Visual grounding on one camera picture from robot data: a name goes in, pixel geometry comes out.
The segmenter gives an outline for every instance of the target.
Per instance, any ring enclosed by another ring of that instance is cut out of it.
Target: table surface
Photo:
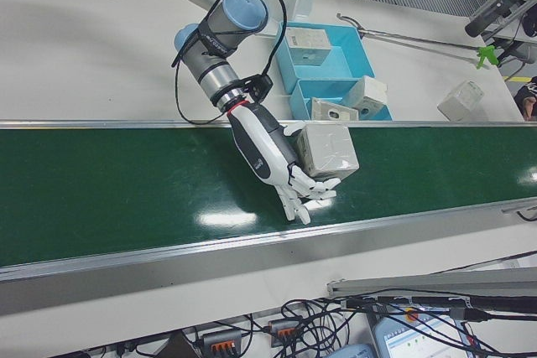
[[[185,0],[0,0],[0,5],[1,118],[177,118],[169,68],[175,56],[172,38],[203,17],[199,8]],[[464,34],[465,18],[362,0],[314,0],[311,21],[338,23],[337,12],[371,29],[482,45]],[[267,54],[271,46],[271,39],[247,39],[232,57],[239,75],[258,73],[264,66],[258,55]],[[395,119],[445,120],[435,109],[437,103],[461,81],[474,80],[486,94],[474,120],[521,120],[498,70],[476,70],[468,60],[475,59],[471,52],[430,52],[374,39],[365,39],[364,46],[376,76],[388,84]],[[459,59],[439,52],[455,53]],[[270,75],[275,86],[266,105],[277,117],[289,118],[276,64]],[[213,108],[186,70],[180,82],[180,97],[190,116],[213,117]],[[499,144],[498,152],[509,155],[510,150]],[[284,243],[270,251],[257,248],[231,262],[214,255],[200,257],[196,267],[216,266],[213,278],[2,316],[0,355],[56,355],[270,309],[291,298],[326,295],[332,280],[436,272],[526,252],[534,249],[536,237],[535,225],[487,208],[364,231],[348,240],[350,252],[345,253],[335,253],[327,244],[305,243],[297,250]],[[226,271],[245,264],[242,272]],[[169,272],[132,275],[151,279]],[[99,281],[105,280],[97,279],[95,287]],[[35,295],[44,298],[43,289],[49,288],[37,288]],[[10,295],[24,299],[30,293],[24,288]],[[212,309],[203,309],[206,300],[212,301]],[[91,331],[73,326],[73,318]],[[529,339],[521,335],[501,342],[506,350],[517,350]]]
[[[482,46],[464,31],[466,18],[363,0],[314,0],[312,22],[345,24],[337,13],[368,29]],[[0,117],[4,119],[179,119],[173,94],[173,38],[205,12],[186,0],[0,0]],[[521,122],[497,68],[475,68],[474,52],[432,50],[364,39],[377,78],[388,85],[394,120],[445,121],[436,109],[464,80],[485,96],[475,122]],[[273,40],[251,37],[230,58],[239,76],[258,73]],[[276,63],[265,104],[290,119]],[[190,72],[180,72],[180,100],[187,116],[206,119],[216,110]]]

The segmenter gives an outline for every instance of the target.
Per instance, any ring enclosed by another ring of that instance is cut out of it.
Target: conveyor belt
[[[312,227],[537,196],[536,126],[351,133],[361,168]],[[7,128],[0,149],[0,267],[303,228],[228,128]]]

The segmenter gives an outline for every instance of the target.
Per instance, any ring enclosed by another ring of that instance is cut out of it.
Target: monitor screen
[[[452,339],[461,339],[456,329],[438,319],[429,317],[424,321],[433,329],[450,336]],[[415,328],[439,339],[449,341],[452,344],[454,343],[442,337],[442,335],[435,333],[433,330],[428,329],[423,324],[418,324]],[[397,329],[384,335],[384,341],[388,347],[390,358],[468,358],[465,351],[442,344],[440,341],[430,339],[409,328]]]

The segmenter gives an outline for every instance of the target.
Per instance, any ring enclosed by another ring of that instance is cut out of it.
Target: white box
[[[320,66],[332,49],[324,29],[288,27],[285,40],[293,65]]]
[[[463,81],[438,104],[438,110],[450,121],[459,122],[468,117],[483,98],[484,92],[473,81]]]
[[[311,120],[355,122],[359,120],[359,116],[355,109],[312,97]]]
[[[365,75],[343,97],[341,104],[360,112],[360,119],[371,119],[388,104],[388,87]]]
[[[297,140],[302,169],[311,178],[344,179],[360,166],[346,126],[307,124]]]

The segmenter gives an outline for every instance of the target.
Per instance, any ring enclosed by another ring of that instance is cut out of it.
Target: blue bin
[[[276,52],[276,59],[288,94],[293,92],[298,80],[302,79],[357,80],[364,75],[374,77],[360,36],[353,27],[297,22],[288,22],[287,25],[307,29],[324,29],[332,45],[332,50],[322,65],[293,65],[289,46],[285,40],[282,42]]]
[[[339,104],[341,99],[356,83],[357,79],[298,80],[289,99],[293,118],[300,121],[309,121],[311,119],[310,100],[312,97]],[[371,120],[391,121],[392,116],[388,107],[385,106],[381,109]]]

